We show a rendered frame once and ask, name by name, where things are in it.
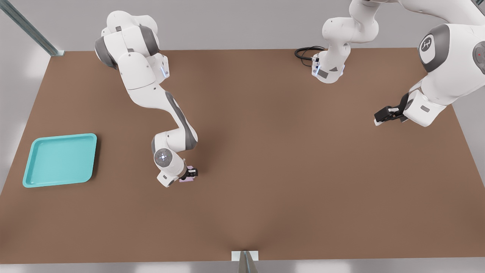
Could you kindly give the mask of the silver frame post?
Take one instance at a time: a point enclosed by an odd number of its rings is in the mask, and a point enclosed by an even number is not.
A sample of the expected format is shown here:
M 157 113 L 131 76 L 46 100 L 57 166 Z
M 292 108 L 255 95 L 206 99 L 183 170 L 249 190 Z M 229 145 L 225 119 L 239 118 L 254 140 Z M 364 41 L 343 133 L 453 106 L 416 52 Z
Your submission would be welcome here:
M 232 251 L 232 261 L 238 261 L 238 273 L 258 273 L 255 261 L 259 261 L 258 251 Z
M 17 10 L 9 0 L 0 0 L 0 10 L 2 10 L 12 21 L 14 21 L 30 38 L 32 38 L 40 47 L 50 56 L 63 56 L 65 51 L 58 50 L 45 38 L 38 29 L 26 19 L 26 17 Z

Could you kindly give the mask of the pale blue-green tray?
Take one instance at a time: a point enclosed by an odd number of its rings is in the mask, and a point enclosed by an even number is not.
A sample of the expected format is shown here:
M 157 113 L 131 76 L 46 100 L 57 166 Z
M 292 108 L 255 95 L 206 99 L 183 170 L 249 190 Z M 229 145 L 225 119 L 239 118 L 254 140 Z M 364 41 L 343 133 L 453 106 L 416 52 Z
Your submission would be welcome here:
M 26 188 L 87 182 L 92 176 L 97 136 L 93 133 L 36 139 L 22 184 Z

